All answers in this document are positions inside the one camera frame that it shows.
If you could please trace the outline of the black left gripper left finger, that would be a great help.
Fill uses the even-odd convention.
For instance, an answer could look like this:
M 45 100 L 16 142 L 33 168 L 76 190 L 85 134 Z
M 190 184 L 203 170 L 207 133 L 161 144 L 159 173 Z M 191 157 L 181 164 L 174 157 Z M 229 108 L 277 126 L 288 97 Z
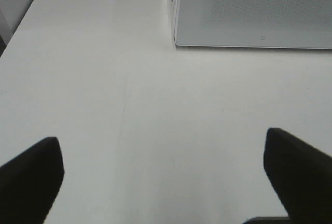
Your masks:
M 59 141 L 46 137 L 1 166 L 1 223 L 44 223 L 60 191 Z

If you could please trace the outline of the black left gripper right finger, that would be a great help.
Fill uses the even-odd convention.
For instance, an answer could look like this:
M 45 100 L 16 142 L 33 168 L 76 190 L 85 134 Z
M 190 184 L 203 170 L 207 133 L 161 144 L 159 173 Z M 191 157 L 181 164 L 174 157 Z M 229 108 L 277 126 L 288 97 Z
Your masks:
M 331 223 L 331 156 L 269 128 L 264 169 L 292 223 Z

